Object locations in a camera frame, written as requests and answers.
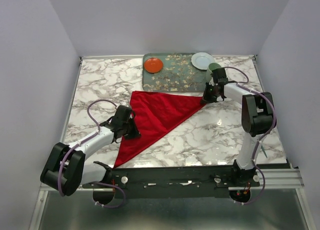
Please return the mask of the red cloth napkin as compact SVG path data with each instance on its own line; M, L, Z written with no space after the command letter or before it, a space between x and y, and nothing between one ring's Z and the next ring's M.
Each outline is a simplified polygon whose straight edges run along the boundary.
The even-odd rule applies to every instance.
M117 168L137 156L152 144L201 110L201 97L134 91L130 106L141 136L122 139L114 163Z

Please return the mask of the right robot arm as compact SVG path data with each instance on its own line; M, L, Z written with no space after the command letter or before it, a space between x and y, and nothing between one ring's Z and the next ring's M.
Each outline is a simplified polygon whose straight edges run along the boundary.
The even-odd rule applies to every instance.
M226 67L212 63L206 71L202 104L217 103L229 98L241 104L241 125L245 131L241 150L231 168L230 181L241 186L253 180L256 174L259 150L263 140L275 128L277 118L273 97L269 92L257 92L244 86L249 82L229 80Z

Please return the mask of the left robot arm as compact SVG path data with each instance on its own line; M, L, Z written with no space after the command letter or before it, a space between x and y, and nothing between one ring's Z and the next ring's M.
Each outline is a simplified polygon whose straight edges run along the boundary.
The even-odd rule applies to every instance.
M72 195L83 184L95 182L101 188L107 187L111 181L110 167L101 163L86 166L86 160L119 138L130 140L141 136L135 124L136 114L130 107L118 106L115 114L102 123L98 123L89 110L87 108L87 114L97 129L75 142L55 144L40 175L43 184L59 191L63 197Z

